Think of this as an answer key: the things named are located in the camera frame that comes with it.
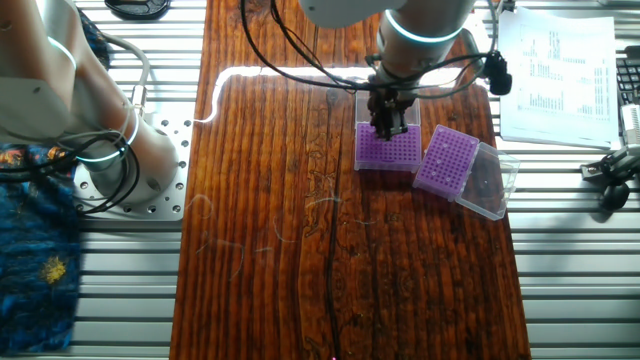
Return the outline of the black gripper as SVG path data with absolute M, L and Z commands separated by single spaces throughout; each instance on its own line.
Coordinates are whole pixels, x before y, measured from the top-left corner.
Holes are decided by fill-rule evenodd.
M 375 129 L 378 139 L 392 139 L 408 132 L 406 112 L 414 105 L 417 97 L 412 92 L 399 91 L 393 88 L 378 88 L 371 90 L 367 100 L 367 109 L 371 115 L 370 125 Z M 391 106 L 389 136 L 386 125 L 386 115 L 383 109 Z

